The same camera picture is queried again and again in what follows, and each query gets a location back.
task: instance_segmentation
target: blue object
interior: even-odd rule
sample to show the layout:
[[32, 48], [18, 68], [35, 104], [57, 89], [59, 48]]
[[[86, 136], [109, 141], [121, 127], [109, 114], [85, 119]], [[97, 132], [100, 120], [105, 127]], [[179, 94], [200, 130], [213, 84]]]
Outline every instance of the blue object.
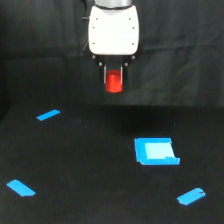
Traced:
[[166, 157], [164, 159], [150, 159], [147, 158], [146, 143], [169, 143], [172, 141], [170, 138], [138, 138], [134, 140], [135, 152], [137, 162], [142, 165], [179, 165], [180, 158]]
[[180, 204], [189, 205], [190, 203], [198, 200], [205, 196], [204, 191], [201, 188], [195, 188], [192, 191], [180, 196], [177, 198]]
[[52, 110], [52, 111], [50, 111], [50, 112], [48, 112], [46, 114], [42, 114], [42, 115], [38, 116], [37, 119], [40, 120], [40, 121], [43, 121], [43, 120], [45, 120], [45, 119], [47, 119], [49, 117], [52, 117], [52, 116], [54, 116], [56, 114], [59, 114], [59, 113], [60, 113], [60, 111], [58, 111], [58, 110]]
[[30, 188], [28, 188], [26, 185], [21, 183], [18, 180], [13, 180], [10, 183], [7, 184], [8, 187], [10, 187], [13, 191], [18, 193], [20, 196], [33, 196], [35, 194], [34, 191], [32, 191]]

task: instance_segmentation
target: blue paper strip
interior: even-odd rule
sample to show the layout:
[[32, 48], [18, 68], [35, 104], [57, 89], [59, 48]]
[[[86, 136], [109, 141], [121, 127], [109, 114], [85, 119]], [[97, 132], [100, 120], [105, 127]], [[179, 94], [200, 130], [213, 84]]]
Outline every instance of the blue paper strip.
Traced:
[[28, 188], [26, 185], [24, 185], [18, 180], [11, 181], [10, 183], [7, 184], [7, 186], [22, 197], [33, 196], [35, 194], [34, 191], [32, 191], [30, 188]]
[[202, 189], [195, 188], [194, 190], [189, 191], [188, 193], [178, 197], [177, 200], [179, 201], [180, 204], [189, 205], [190, 203], [204, 196], [205, 196], [205, 193]]
[[134, 139], [136, 160], [142, 165], [179, 165], [180, 158], [148, 159], [145, 143], [172, 143], [170, 138], [138, 138]]
[[141, 160], [142, 165], [179, 165], [180, 158], [166, 157], [165, 159]]
[[50, 112], [47, 112], [46, 114], [42, 114], [42, 115], [38, 116], [37, 119], [39, 119], [40, 121], [43, 121], [43, 120], [45, 120], [49, 117], [52, 117], [56, 114], [59, 114], [59, 113], [60, 113], [60, 111], [58, 111], [58, 110], [52, 110]]
[[138, 138], [145, 143], [172, 143], [171, 138]]

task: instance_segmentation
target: black table surface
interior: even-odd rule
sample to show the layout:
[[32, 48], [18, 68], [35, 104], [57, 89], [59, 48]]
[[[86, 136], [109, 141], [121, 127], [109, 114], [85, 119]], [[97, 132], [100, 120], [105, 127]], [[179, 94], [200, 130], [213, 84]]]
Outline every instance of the black table surface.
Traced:
[[[170, 137], [180, 165], [136, 162], [141, 137]], [[223, 159], [224, 109], [15, 105], [0, 124], [0, 223], [224, 223]], [[197, 187], [206, 197], [179, 204]]]

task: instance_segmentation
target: black background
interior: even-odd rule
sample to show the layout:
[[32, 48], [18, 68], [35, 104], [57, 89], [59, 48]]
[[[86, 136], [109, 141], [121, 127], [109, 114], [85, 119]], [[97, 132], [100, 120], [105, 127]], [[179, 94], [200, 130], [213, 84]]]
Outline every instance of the black background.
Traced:
[[134, 4], [143, 53], [123, 93], [113, 95], [82, 52], [88, 23], [81, 21], [81, 1], [0, 0], [1, 102], [223, 106], [224, 3]]

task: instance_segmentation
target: white robot housing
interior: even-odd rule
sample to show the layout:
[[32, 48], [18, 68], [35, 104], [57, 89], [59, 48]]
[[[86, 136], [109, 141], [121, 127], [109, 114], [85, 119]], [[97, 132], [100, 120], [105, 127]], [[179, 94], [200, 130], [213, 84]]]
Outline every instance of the white robot housing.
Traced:
[[139, 21], [132, 0], [96, 0], [89, 17], [89, 48], [96, 55], [133, 55]]

